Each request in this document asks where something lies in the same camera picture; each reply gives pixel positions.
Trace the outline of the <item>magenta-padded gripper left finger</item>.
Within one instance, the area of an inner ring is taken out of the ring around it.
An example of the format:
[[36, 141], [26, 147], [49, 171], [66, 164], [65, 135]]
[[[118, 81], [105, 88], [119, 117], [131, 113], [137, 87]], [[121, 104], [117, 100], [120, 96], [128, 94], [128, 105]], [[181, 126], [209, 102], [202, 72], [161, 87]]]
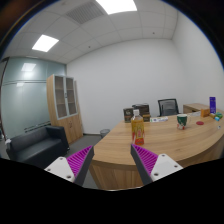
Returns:
[[82, 186], [93, 157], [94, 147], [90, 145], [70, 155], [68, 158], [58, 157], [45, 170]]

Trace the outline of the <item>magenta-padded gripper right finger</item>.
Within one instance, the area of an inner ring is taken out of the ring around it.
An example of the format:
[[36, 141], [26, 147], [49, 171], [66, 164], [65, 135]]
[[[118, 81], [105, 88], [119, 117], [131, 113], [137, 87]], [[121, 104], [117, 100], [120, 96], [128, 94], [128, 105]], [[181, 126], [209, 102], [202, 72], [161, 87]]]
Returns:
[[134, 144], [131, 145], [131, 155], [144, 185], [148, 185], [182, 169], [182, 166], [167, 154], [157, 155]]

